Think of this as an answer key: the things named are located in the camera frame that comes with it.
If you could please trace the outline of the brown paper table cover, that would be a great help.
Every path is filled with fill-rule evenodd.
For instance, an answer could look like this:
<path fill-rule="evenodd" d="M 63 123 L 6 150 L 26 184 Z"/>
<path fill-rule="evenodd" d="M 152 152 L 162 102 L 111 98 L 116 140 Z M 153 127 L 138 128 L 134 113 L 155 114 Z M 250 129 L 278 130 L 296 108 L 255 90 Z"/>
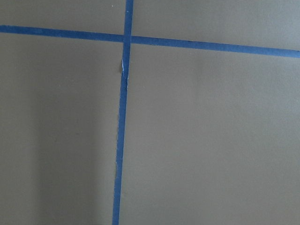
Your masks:
<path fill-rule="evenodd" d="M 297 225 L 297 0 L 3 0 L 3 225 Z"/>

